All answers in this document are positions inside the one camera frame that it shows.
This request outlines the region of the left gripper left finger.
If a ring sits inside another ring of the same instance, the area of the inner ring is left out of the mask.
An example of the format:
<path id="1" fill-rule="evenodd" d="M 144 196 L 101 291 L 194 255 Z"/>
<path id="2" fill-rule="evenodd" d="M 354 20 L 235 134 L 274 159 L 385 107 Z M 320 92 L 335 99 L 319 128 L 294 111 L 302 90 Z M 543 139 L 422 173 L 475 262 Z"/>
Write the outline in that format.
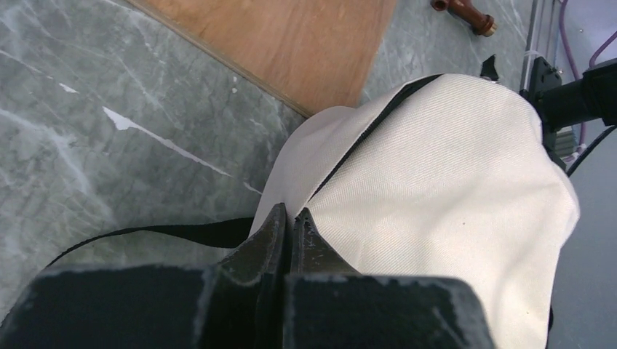
<path id="1" fill-rule="evenodd" d="M 279 348 L 286 211 L 213 265 L 61 265 L 1 325 L 3 348 Z"/>

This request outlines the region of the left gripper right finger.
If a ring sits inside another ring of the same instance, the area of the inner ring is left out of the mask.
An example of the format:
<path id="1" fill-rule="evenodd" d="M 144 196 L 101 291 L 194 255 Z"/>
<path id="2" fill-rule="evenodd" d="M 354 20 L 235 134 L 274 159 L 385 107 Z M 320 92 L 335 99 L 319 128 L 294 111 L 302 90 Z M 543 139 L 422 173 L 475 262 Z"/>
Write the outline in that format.
<path id="1" fill-rule="evenodd" d="M 493 348 L 482 305 L 465 282 L 377 276 L 351 267 L 297 216 L 284 279 L 285 348 Z"/>

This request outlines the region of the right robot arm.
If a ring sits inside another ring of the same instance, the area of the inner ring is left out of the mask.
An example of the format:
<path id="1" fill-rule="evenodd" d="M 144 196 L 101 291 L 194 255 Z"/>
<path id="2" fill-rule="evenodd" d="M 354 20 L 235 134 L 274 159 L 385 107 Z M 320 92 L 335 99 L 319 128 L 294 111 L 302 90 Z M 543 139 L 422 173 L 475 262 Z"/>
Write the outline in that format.
<path id="1" fill-rule="evenodd" d="M 520 91 L 536 110 L 541 119 L 542 145 L 549 158 L 567 175 L 572 173 L 584 159 L 613 131 L 616 130 L 616 59 L 605 61 L 585 71 L 583 78 L 563 84 L 557 70 L 544 58 L 533 61 L 530 83 Z M 607 129 L 601 133 L 570 169 L 557 155 L 557 132 L 564 127 L 600 119 Z"/>

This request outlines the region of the beige canvas backpack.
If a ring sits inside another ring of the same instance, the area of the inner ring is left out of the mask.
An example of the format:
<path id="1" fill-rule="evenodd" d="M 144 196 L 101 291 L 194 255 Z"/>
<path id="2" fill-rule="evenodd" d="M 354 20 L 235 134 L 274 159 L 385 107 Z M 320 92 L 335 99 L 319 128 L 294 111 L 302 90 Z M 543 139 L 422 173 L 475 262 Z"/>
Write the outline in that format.
<path id="1" fill-rule="evenodd" d="M 283 204 L 279 348 L 291 235 L 304 209 L 359 273 L 461 280 L 482 305 L 493 348 L 544 348 L 560 250 L 580 209 L 542 141 L 540 117 L 516 92 L 474 76 L 428 76 L 301 124 L 253 217 L 154 232 L 232 253 Z"/>

